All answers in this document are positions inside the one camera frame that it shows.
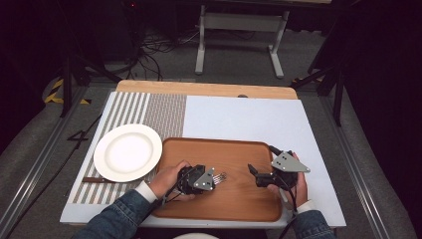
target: metal frame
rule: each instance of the metal frame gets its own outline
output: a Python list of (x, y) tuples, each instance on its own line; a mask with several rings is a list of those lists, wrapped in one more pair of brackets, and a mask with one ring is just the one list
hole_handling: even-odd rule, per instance
[(278, 51), (286, 24), (289, 18), (289, 11), (285, 11), (283, 16), (256, 16), (242, 14), (222, 14), (206, 13), (205, 6), (201, 6), (199, 18), (199, 46), (196, 57), (195, 74), (201, 75), (204, 69), (205, 58), (205, 29), (224, 29), (224, 30), (245, 30), (259, 32), (275, 32), (274, 44), (268, 47), (270, 57), (273, 63), (277, 78), (284, 76), (280, 64)]

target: hand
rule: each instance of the hand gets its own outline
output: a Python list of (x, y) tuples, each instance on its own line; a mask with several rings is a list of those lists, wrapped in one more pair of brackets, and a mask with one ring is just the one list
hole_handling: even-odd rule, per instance
[[(166, 167), (160, 170), (149, 183), (149, 188), (158, 199), (161, 199), (177, 181), (177, 174), (183, 167), (190, 166), (189, 162), (182, 160), (176, 166)], [(186, 201), (193, 199), (195, 195), (180, 195), (177, 197), (179, 201)]]
[[(299, 160), (298, 156), (295, 153), (293, 153), (293, 157)], [(280, 189), (278, 186), (270, 184), (267, 186), (267, 188), (278, 197), (282, 197), (280, 195)], [(308, 201), (308, 185), (307, 181), (305, 180), (305, 174), (303, 172), (298, 172), (298, 183), (292, 188), (292, 193), (296, 193), (295, 198), (297, 207), (300, 207), (302, 204)], [(293, 198), (289, 191), (285, 191), (285, 194), (288, 198), (289, 203), (293, 205)]]

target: metal stand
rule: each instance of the metal stand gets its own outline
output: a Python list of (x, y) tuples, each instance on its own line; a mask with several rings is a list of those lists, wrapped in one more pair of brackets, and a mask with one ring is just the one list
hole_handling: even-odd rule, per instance
[(122, 78), (112, 74), (104, 68), (96, 66), (95, 64), (78, 55), (68, 56), (64, 63), (64, 103), (62, 114), (60, 115), (61, 118), (63, 118), (72, 107), (72, 76), (74, 76), (75, 80), (80, 86), (87, 86), (91, 81), (85, 67), (92, 68), (96, 72), (102, 74), (103, 76), (116, 83), (122, 80)]
[(257, 32), (275, 32), (274, 44), (268, 47), (277, 78), (284, 76), (279, 56), (280, 42), (286, 29), (289, 11), (283, 16), (255, 16), (243, 14), (206, 13), (205, 6), (201, 6), (199, 18), (199, 46), (196, 57), (195, 74), (201, 75), (204, 69), (205, 58), (205, 29), (243, 30)]

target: striped placemat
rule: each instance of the striped placemat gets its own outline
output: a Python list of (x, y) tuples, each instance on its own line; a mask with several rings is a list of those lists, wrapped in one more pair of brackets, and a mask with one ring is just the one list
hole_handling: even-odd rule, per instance
[[(183, 134), (186, 96), (114, 92), (110, 94), (107, 103), (111, 104), (111, 108), (103, 115), (106, 118), (102, 124), (103, 128), (96, 132), (100, 134), (99, 138), (112, 129), (129, 123), (150, 126), (159, 134), (161, 140)], [(79, 204), (111, 204), (126, 191), (135, 188), (141, 180), (151, 180), (154, 175), (155, 168), (144, 177), (126, 183), (81, 182), (70, 201)], [(84, 176), (101, 177), (94, 166), (94, 154)]]

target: gray carpet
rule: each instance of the gray carpet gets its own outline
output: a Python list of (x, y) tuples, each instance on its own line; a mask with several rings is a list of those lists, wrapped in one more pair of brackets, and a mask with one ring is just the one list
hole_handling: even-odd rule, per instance
[[(267, 45), (272, 41), (272, 35), (255, 34), (250, 40), (242, 40), (228, 33), (217, 32), (207, 38), (204, 74), (194, 74), (197, 45), (190, 42), (169, 53), (151, 55), (159, 64), (161, 75), (167, 81), (188, 81), (198, 83), (220, 83), (237, 85), (288, 86), (292, 79), (307, 75), (308, 66), (313, 60), (323, 37), (319, 33), (287, 31), (279, 51), (285, 77), (279, 80), (275, 77)], [(152, 61), (142, 62), (153, 69)], [(116, 69), (119, 66), (107, 66)], [(145, 76), (143, 67), (138, 64), (132, 71), (131, 78), (142, 79)], [(157, 75), (146, 72), (148, 79), (154, 80)], [(331, 115), (326, 112), (326, 104), (332, 102), (332, 97), (322, 99), (314, 91), (315, 83), (304, 86), (298, 91), (313, 128), (316, 142), (327, 167), (332, 184), (337, 191), (347, 226), (336, 230), (338, 238), (381, 238), (371, 223), (370, 215), (379, 213), (381, 225), (389, 238), (416, 238), (407, 212), (392, 190), (382, 173), (376, 158), (353, 108), (344, 96), (341, 111), (341, 128), (332, 126)], [(57, 145), (51, 152), (49, 163), (33, 189), (29, 201), (46, 185), (60, 165), (66, 160), (75, 146), (74, 141), (67, 138), (79, 130), (86, 130), (100, 115), (109, 91), (115, 84), (107, 79), (95, 78), (84, 92), (84, 99), (92, 100), (90, 105), (76, 104), (76, 109), (70, 117)], [(20, 183), (25, 179), (34, 161), (56, 125), (61, 113), (60, 104), (47, 104), (9, 147), (2, 153), (0, 161), (0, 211), (5, 212), (13, 200)], [(88, 134), (91, 140), (95, 127)], [(353, 173), (344, 156), (336, 131), (344, 133), (348, 146), (354, 156), (369, 195), (378, 211), (368, 212), (362, 204), (359, 190)], [(58, 177), (47, 188), (42, 196), (28, 211), (15, 229), (11, 238), (70, 238), (80, 227), (64, 225), (59, 222), (62, 210), (67, 200), (84, 156), (90, 146), (90, 140), (84, 141)], [(269, 239), (278, 238), (281, 230), (269, 230)], [(286, 238), (295, 238), (292, 231)]]

